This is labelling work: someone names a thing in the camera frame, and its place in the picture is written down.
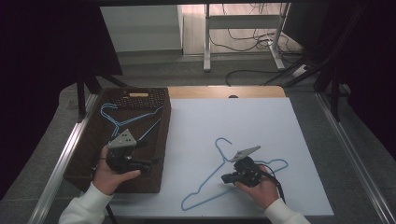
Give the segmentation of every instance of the white sweater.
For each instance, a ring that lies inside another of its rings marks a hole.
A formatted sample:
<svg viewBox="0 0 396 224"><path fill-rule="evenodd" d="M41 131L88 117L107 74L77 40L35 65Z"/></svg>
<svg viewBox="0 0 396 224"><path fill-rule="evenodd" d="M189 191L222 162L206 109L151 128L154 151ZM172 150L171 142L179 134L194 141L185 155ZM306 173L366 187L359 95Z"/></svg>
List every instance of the white sweater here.
<svg viewBox="0 0 396 224"><path fill-rule="evenodd" d="M87 192L73 199L64 209L59 223L102 223L105 219L105 208L113 195L108 196L91 183ZM291 211L281 199L272 203L264 212L273 224L307 224L303 215Z"/></svg>

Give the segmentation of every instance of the gray carpet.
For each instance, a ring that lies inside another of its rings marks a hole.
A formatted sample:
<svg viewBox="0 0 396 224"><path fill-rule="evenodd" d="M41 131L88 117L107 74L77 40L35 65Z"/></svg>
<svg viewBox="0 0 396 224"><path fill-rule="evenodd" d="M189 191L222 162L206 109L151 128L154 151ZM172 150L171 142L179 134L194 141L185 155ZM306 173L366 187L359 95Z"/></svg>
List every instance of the gray carpet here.
<svg viewBox="0 0 396 224"><path fill-rule="evenodd" d="M202 57L180 57L173 54L119 56L124 73L119 79L137 87L226 85L226 75L234 70L275 71L275 64L269 55L215 55L210 73L203 71ZM242 72L233 74L228 80L233 85L260 85L274 75ZM276 85L280 81L287 80L288 77L275 80L271 84ZM311 88L314 80L315 77L311 77L292 88L285 89L335 213L334 217L308 219L312 223L382 223L319 106ZM99 81L103 87L114 86L102 78L99 78ZM29 220L78 119L76 104L76 86L72 85L62 91L58 110L47 132L6 197L0 202L0 223L26 223ZM356 117L345 98L340 100L340 116L363 162L394 211L396 208L395 160ZM78 190L64 181L45 223L56 223L70 200L78 195ZM143 223L145 220L131 222L120 219L119 222ZM175 220L146 220L146 223L170 222L177 223Z"/></svg>

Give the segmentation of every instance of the black cloth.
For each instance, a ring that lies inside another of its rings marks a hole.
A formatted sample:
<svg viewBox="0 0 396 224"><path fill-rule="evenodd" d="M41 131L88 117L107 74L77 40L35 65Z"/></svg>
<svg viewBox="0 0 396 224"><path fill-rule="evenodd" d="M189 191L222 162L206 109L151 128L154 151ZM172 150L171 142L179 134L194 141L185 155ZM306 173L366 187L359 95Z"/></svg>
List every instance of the black cloth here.
<svg viewBox="0 0 396 224"><path fill-rule="evenodd" d="M371 1L341 53L356 114L396 159L396 4Z"/></svg>
<svg viewBox="0 0 396 224"><path fill-rule="evenodd" d="M121 75L99 6L85 1L0 3L1 191L29 160L77 73Z"/></svg>

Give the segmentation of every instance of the white table surface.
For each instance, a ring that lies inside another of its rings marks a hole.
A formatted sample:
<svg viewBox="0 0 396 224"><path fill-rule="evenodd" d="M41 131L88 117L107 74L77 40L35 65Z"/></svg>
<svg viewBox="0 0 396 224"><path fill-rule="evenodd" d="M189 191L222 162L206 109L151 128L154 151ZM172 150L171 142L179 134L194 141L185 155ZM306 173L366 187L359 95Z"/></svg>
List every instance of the white table surface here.
<svg viewBox="0 0 396 224"><path fill-rule="evenodd" d="M263 217L262 209L221 176L233 172L222 164L219 147L230 159L237 150L261 146L255 161L283 159L289 166L276 172L286 203L305 216L332 216L333 211L308 151L289 98L173 99L163 182L158 194L116 194L111 208L124 217ZM284 166L274 161L270 167ZM182 201L212 174L201 191Z"/></svg>

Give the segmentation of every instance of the cable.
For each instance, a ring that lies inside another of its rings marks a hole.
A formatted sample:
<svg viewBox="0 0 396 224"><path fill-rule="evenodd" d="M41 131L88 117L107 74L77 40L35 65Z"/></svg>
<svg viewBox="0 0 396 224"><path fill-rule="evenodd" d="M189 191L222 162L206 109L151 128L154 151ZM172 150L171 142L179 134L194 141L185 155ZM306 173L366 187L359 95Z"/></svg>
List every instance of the cable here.
<svg viewBox="0 0 396 224"><path fill-rule="evenodd" d="M230 82L228 81L228 79L230 78L230 76L231 76L232 74L234 74L234 73L239 73L239 72L264 73L264 74L266 74L266 73L276 73L276 74L279 74L279 73L280 73L279 71L275 72L275 71L259 71L259 70L246 70L246 69L235 70L235 71L232 71L232 72L228 73L228 74L226 75L226 77L225 77L225 82L227 83L228 86L231 87L231 84L230 84Z"/></svg>
<svg viewBox="0 0 396 224"><path fill-rule="evenodd" d="M116 217L113 214L113 210L111 210L110 204L108 203L106 205L106 210L108 212L108 216L110 217L110 220L113 224L118 224Z"/></svg>
<svg viewBox="0 0 396 224"><path fill-rule="evenodd" d="M244 51L248 51L248 50L254 49L254 48L256 48L257 45L260 44L261 42L270 41L270 40L260 40L260 41L258 41L253 47L248 48L248 49L233 49L233 48L231 48L231 47L228 47L228 46L225 46L225 45L221 45L221 44L217 44L217 43L213 42L212 37L211 37L210 35L209 35L209 39L210 39L210 42L211 42L213 45L215 45L215 46L223 47L223 48L226 48L226 49L231 49L231 50L239 51L239 52L244 52Z"/></svg>
<svg viewBox="0 0 396 224"><path fill-rule="evenodd" d="M286 35L280 35L280 37L286 38L285 47L286 47L286 49L287 49L288 51L283 50L283 49L281 48L281 46L278 45L279 54L281 54L281 55L303 55L303 56L305 56L305 54L304 54L304 53L301 53L300 51L293 51L293 50L289 49L288 43L289 43L290 39L289 39L288 36L286 36Z"/></svg>
<svg viewBox="0 0 396 224"><path fill-rule="evenodd" d="M295 68L298 67L298 65L301 65L303 61L304 61L304 58L300 58L299 60L297 60L297 62L295 62L291 66L289 66L286 70L282 71L282 73L280 75L272 77L271 79L262 83L261 86L266 86L268 83L275 81L277 79L280 79L280 83L278 84L278 86L280 86L282 84L283 79L285 77L288 77L291 74L293 74Z"/></svg>
<svg viewBox="0 0 396 224"><path fill-rule="evenodd" d="M265 173L264 171L260 170L259 173L267 178L269 178L271 181L274 182L274 184L276 185L277 191L279 193L279 197L283 200L284 203L286 203L285 200L285 194L283 193L283 189L282 189L282 185L280 184L280 182L275 178L275 176L272 176L268 173Z"/></svg>

